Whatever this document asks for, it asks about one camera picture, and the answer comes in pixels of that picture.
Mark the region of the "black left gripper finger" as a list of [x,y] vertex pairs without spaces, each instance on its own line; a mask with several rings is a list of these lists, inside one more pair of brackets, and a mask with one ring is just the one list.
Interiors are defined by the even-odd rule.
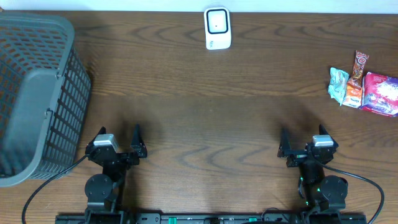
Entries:
[[94,143],[96,137],[97,137],[98,135],[101,135],[101,134],[106,134],[106,128],[105,128],[104,126],[102,126],[102,127],[100,128],[100,130],[98,131],[98,133],[96,134],[96,136],[90,141],[90,143]]
[[140,126],[137,124],[134,127],[133,137],[131,141],[130,147],[137,154],[138,158],[146,158],[147,157],[147,148],[146,145],[141,138],[141,130]]

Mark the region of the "teal snack packet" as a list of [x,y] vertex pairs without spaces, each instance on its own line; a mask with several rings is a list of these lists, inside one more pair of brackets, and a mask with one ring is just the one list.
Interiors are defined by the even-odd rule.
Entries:
[[341,106],[345,100],[346,87],[349,74],[335,67],[330,68],[330,83],[328,86],[328,94],[335,99]]

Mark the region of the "small orange white packet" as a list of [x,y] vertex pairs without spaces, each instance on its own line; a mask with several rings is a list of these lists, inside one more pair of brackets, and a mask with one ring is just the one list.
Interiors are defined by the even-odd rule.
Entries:
[[362,94],[362,88],[355,88],[351,85],[347,85],[343,105],[352,108],[359,108],[362,105]]

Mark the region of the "orange snack bar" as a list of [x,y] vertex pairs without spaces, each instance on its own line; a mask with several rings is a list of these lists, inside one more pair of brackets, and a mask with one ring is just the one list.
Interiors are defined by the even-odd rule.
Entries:
[[348,80],[349,86],[352,86],[355,89],[360,89],[362,87],[363,71],[368,59],[369,55],[359,51],[355,52],[353,71]]

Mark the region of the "purple snack package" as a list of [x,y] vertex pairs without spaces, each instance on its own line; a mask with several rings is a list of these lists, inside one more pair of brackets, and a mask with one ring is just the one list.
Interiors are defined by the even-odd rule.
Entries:
[[363,78],[361,110],[397,116],[397,78],[368,72]]

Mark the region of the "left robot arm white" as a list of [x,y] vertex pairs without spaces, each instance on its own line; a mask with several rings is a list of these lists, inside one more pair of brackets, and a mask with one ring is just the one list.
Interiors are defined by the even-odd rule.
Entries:
[[135,223],[134,215],[121,207],[127,171],[147,157],[140,126],[134,127],[132,151],[118,152],[113,134],[102,127],[86,147],[88,160],[102,167],[102,173],[91,176],[85,185],[87,208],[85,223]]

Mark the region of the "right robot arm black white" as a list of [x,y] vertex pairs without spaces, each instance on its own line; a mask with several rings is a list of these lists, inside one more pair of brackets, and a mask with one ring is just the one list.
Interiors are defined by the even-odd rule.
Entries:
[[286,158],[287,167],[300,172],[298,193],[307,208],[292,216],[291,223],[341,223],[340,210],[346,207],[348,182],[342,177],[325,175],[324,166],[333,159],[338,143],[320,125],[319,134],[303,149],[292,149],[289,135],[283,129],[277,156]]

